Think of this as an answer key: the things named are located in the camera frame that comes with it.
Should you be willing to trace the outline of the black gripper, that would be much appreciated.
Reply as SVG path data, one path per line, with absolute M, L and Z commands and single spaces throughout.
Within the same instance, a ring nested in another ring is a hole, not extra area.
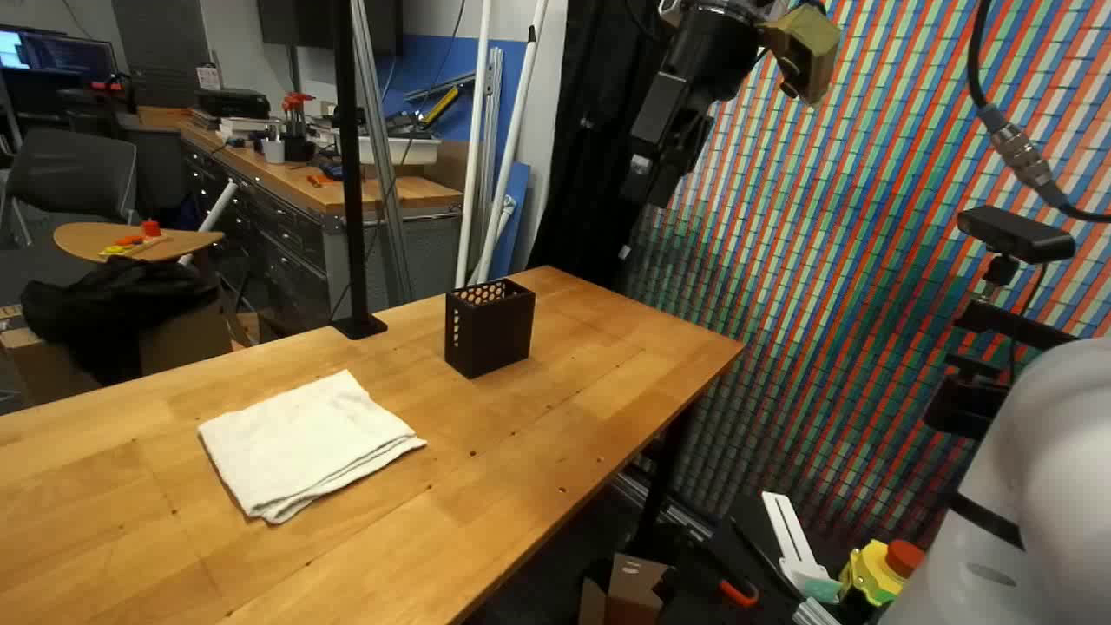
M 630 127 L 622 198 L 636 206 L 668 206 L 700 162 L 709 106 L 732 99 L 760 60 L 769 0 L 657 0 L 657 17 L 674 38 Z

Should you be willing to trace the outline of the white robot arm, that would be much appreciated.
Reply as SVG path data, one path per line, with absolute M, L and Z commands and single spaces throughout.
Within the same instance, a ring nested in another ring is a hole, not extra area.
M 665 206 L 700 162 L 709 106 L 772 60 L 783 90 L 828 97 L 842 27 L 823 0 L 657 0 L 668 54 L 630 127 L 622 196 Z M 1111 339 L 1058 339 L 1003 391 L 943 536 L 891 625 L 1109 625 Z

